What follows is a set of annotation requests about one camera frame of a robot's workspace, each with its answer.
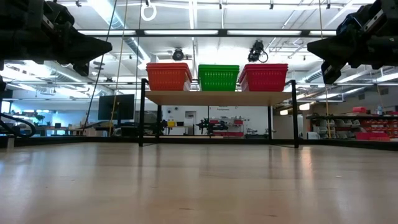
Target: fluorescent light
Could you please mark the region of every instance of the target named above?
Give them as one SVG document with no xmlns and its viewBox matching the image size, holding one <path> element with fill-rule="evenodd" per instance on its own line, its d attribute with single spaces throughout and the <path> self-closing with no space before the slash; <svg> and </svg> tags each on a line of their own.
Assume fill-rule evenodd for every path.
<svg viewBox="0 0 398 224">
<path fill-rule="evenodd" d="M 23 90 L 36 91 L 33 87 L 27 86 L 25 84 L 18 84 L 18 85 L 7 84 L 7 85 L 12 86 L 12 87 L 16 87 L 16 88 L 21 88 Z"/>
<path fill-rule="evenodd" d="M 217 35 L 218 30 L 145 30 L 146 35 Z"/>
<path fill-rule="evenodd" d="M 356 79 L 356 78 L 358 78 L 360 76 L 362 76 L 362 75 L 361 74 L 350 75 L 350 76 L 338 81 L 338 83 L 349 82 L 349 81 L 354 80 L 354 79 Z"/>
<path fill-rule="evenodd" d="M 287 110 L 283 110 L 283 111 L 280 111 L 279 112 L 279 114 L 280 115 L 287 115 L 289 112 L 287 111 Z"/>
<path fill-rule="evenodd" d="M 379 86 L 398 86 L 398 83 L 380 83 Z"/>
<path fill-rule="evenodd" d="M 310 31 L 310 35 L 335 36 L 336 31 Z"/>
<path fill-rule="evenodd" d="M 107 30 L 78 30 L 79 33 L 85 35 L 107 35 Z M 110 35 L 123 35 L 123 30 L 110 30 Z M 135 30 L 125 30 L 124 35 L 136 35 Z"/>
<path fill-rule="evenodd" d="M 330 93 L 330 94 L 328 94 L 328 99 L 332 98 L 332 97 L 335 97 L 335 96 L 338 96 L 338 93 Z M 317 98 L 318 99 L 326 99 L 326 94 L 318 96 Z"/>
<path fill-rule="evenodd" d="M 336 83 L 336 86 L 373 86 L 372 83 Z"/>
<path fill-rule="evenodd" d="M 307 111 L 310 109 L 310 104 L 306 103 L 304 105 L 300 105 L 298 108 L 300 109 L 300 111 Z"/>
<path fill-rule="evenodd" d="M 390 75 L 384 75 L 383 77 L 378 78 L 377 80 L 373 80 L 374 83 L 378 83 L 378 82 L 385 82 L 385 81 L 389 81 L 389 80 L 393 80 L 398 78 L 398 73 L 393 73 Z"/>
<path fill-rule="evenodd" d="M 353 89 L 353 90 L 349 90 L 349 91 L 345 92 L 345 94 L 355 93 L 356 91 L 363 90 L 364 88 L 365 88 L 365 87 L 361 87 L 361 88 L 356 88 L 356 89 Z"/>
<path fill-rule="evenodd" d="M 300 30 L 228 30 L 228 35 L 300 35 Z"/>
<path fill-rule="evenodd" d="M 8 101 L 1 102 L 1 112 L 2 113 L 10 113 L 11 103 Z"/>
</svg>

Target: plastic basket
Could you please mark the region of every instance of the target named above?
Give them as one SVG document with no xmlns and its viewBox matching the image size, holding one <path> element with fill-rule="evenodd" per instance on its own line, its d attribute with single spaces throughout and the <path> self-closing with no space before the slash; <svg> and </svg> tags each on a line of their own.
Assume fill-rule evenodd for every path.
<svg viewBox="0 0 398 224">
<path fill-rule="evenodd" d="M 287 64 L 250 64 L 243 68 L 239 83 L 242 91 L 283 91 Z"/>
<path fill-rule="evenodd" d="M 191 89 L 192 75 L 186 63 L 148 63 L 150 90 Z"/>
<path fill-rule="evenodd" d="M 199 65 L 202 91 L 235 91 L 239 65 Z"/>
</svg>

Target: red basket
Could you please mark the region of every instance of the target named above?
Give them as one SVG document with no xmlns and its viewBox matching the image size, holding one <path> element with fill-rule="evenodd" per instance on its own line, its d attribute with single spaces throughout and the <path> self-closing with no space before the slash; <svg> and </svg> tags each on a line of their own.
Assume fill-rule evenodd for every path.
<svg viewBox="0 0 398 224">
<path fill-rule="evenodd" d="M 386 133 L 355 133 L 357 140 L 390 141 Z"/>
<path fill-rule="evenodd" d="M 191 89 L 192 75 L 186 63 L 148 63 L 150 90 Z"/>
<path fill-rule="evenodd" d="M 283 91 L 288 64 L 250 64 L 243 68 L 242 91 Z"/>
</svg>

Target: monitor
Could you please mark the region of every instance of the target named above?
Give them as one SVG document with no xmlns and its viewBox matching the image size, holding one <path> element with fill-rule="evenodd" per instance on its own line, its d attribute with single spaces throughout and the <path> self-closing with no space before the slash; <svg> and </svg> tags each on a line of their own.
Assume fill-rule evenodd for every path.
<svg viewBox="0 0 398 224">
<path fill-rule="evenodd" d="M 111 119 L 113 101 L 114 96 L 101 96 L 99 98 L 98 120 Z M 119 119 L 134 119 L 134 94 L 116 96 L 113 120 Z"/>
</svg>

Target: shelf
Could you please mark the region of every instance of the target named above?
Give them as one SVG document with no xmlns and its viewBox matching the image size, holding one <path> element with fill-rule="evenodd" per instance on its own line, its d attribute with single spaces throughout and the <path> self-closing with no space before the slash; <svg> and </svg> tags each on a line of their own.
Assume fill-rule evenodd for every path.
<svg viewBox="0 0 398 224">
<path fill-rule="evenodd" d="M 146 91 L 157 105 L 179 106 L 272 106 L 292 97 L 283 92 Z"/>
<path fill-rule="evenodd" d="M 398 120 L 398 116 L 307 116 L 307 119 Z"/>
</svg>

